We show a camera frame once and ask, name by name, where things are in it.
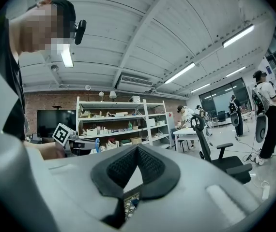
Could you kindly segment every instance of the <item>air conditioner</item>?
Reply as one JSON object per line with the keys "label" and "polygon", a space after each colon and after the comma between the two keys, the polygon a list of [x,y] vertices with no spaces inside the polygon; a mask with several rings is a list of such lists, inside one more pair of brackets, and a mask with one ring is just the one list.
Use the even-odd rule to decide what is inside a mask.
{"label": "air conditioner", "polygon": [[151,81],[122,75],[117,84],[117,89],[137,93],[144,93],[146,91],[149,91],[152,88],[152,85],[153,82]]}

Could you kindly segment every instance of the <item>ear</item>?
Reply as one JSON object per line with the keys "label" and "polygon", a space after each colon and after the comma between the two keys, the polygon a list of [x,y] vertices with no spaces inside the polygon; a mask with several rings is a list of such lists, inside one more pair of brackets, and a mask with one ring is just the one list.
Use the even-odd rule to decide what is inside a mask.
{"label": "ear", "polygon": [[42,7],[43,5],[50,4],[52,0],[41,0],[37,2],[37,7]]}

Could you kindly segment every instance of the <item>white shirt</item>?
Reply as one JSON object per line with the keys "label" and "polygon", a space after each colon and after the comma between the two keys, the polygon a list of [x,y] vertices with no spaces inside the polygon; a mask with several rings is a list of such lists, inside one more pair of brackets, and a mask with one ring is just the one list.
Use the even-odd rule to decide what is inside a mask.
{"label": "white shirt", "polygon": [[191,118],[193,117],[194,111],[191,108],[186,108],[182,114],[181,120],[185,121],[186,127],[191,127]]}
{"label": "white shirt", "polygon": [[270,83],[260,83],[258,84],[256,89],[262,94],[262,96],[266,98],[270,106],[276,106],[276,102],[271,99],[276,97],[276,92],[274,91],[274,88]]}

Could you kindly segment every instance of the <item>ceiling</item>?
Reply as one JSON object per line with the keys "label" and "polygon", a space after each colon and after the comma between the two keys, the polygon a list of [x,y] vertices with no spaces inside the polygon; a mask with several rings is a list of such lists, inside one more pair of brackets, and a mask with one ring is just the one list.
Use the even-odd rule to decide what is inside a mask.
{"label": "ceiling", "polygon": [[[39,0],[12,0],[8,17],[22,14]],[[20,66],[26,91],[112,90],[120,75],[153,82],[155,93],[188,97],[206,84],[227,82],[242,66],[256,68],[270,44],[275,20],[262,0],[69,0],[87,28],[80,45],[71,45],[74,68],[59,55],[25,53]],[[222,42],[254,24],[254,30],[227,48]],[[190,62],[196,66],[164,82]],[[52,64],[59,67],[51,71]]]}

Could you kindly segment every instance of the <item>black monitor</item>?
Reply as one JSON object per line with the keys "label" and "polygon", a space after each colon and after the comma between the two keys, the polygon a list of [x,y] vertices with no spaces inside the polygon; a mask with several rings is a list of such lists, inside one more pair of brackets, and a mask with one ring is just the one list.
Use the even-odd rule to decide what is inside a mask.
{"label": "black monitor", "polygon": [[62,123],[76,130],[75,110],[37,110],[37,133],[40,137],[52,137],[57,125]]}

